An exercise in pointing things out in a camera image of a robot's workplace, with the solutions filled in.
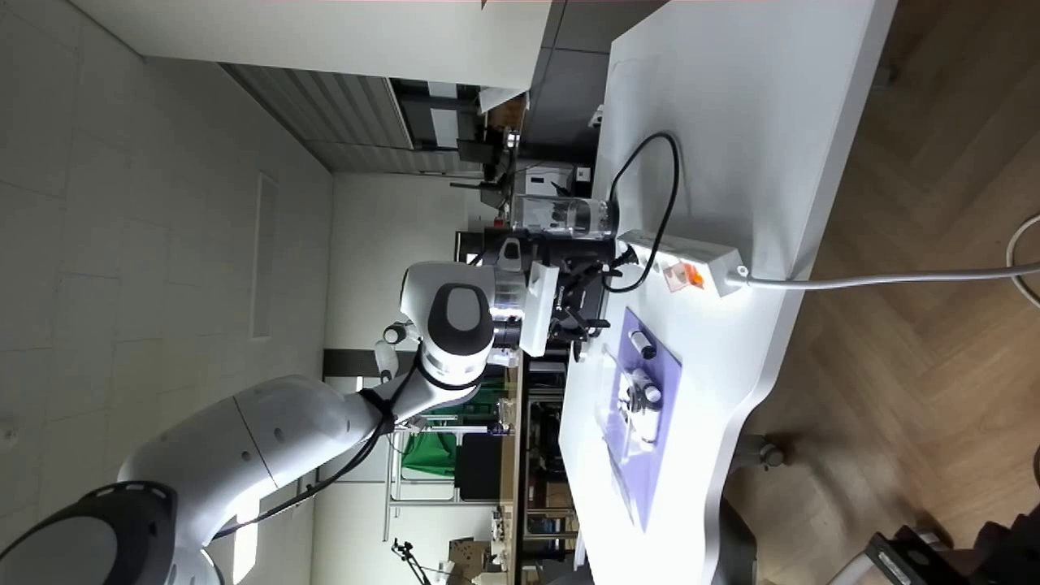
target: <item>white cable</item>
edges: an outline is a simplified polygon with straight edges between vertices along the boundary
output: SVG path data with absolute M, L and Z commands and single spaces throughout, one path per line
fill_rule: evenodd
M 1012 235 L 1007 250 L 1005 250 L 1005 263 L 1007 263 L 1007 267 L 1015 267 L 1015 250 L 1017 250 L 1022 237 L 1023 237 L 1027 231 L 1034 231 L 1038 225 L 1040 225 L 1040 213 L 1027 218 L 1027 222 Z M 1015 276 L 1012 284 L 1015 284 L 1015 289 L 1017 289 L 1032 306 L 1040 308 L 1040 293 L 1038 293 L 1023 276 Z
M 878 276 L 851 276 L 851 278 L 753 278 L 749 271 L 728 276 L 734 287 L 750 289 L 804 289 L 804 293 L 826 293 L 826 289 L 864 289 L 864 287 L 902 287 L 902 284 L 985 284 L 985 278 L 1012 278 L 1032 306 L 1040 308 L 1038 289 L 1023 284 L 1023 276 L 1040 272 L 1040 263 L 1015 267 L 1017 239 L 1040 225 L 1040 213 L 1027 218 L 1007 239 L 1005 271 L 961 271 L 961 272 L 878 272 Z

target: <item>white robotic arm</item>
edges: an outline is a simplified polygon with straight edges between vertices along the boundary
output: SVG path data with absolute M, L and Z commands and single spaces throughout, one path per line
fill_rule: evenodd
M 217 585 L 205 547 L 243 502 L 477 389 L 494 342 L 490 272 L 419 263 L 403 276 L 401 311 L 419 337 L 411 373 L 363 393 L 282 378 L 194 412 L 143 445 L 117 483 L 11 542 L 0 585 Z

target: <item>power strip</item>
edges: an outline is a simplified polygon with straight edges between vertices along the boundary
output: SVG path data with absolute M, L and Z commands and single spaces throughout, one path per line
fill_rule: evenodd
M 625 243 L 632 243 L 640 257 L 640 263 L 649 259 L 653 237 L 643 231 L 622 235 Z M 708 239 L 688 239 L 688 237 L 663 237 L 653 257 L 653 272 L 663 272 L 671 289 L 692 289 L 713 300 L 732 295 L 734 287 L 728 276 L 741 272 L 741 250 Z

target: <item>white table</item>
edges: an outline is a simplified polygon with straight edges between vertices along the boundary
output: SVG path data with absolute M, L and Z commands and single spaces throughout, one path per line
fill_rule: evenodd
M 653 130 L 682 142 L 671 235 L 741 248 L 753 276 L 805 276 L 875 80 L 895 0 L 672 0 L 611 50 L 596 194 Z M 653 231 L 671 160 L 622 181 L 622 231 Z M 718 502 L 750 411 L 773 389 L 800 293 L 677 295 L 659 276 L 606 306 L 615 330 L 570 367 L 562 459 L 601 585 L 713 583 Z M 682 362 L 647 534 L 601 438 L 632 306 Z

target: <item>wooden floor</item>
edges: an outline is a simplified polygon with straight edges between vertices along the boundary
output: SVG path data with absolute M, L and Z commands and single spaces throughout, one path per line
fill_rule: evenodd
M 1002 263 L 1040 210 L 1040 4 L 903 0 L 883 78 L 817 276 Z M 1012 284 L 809 295 L 750 427 L 796 453 L 728 483 L 762 583 L 829 583 L 919 518 L 973 547 L 1040 503 L 1040 311 Z

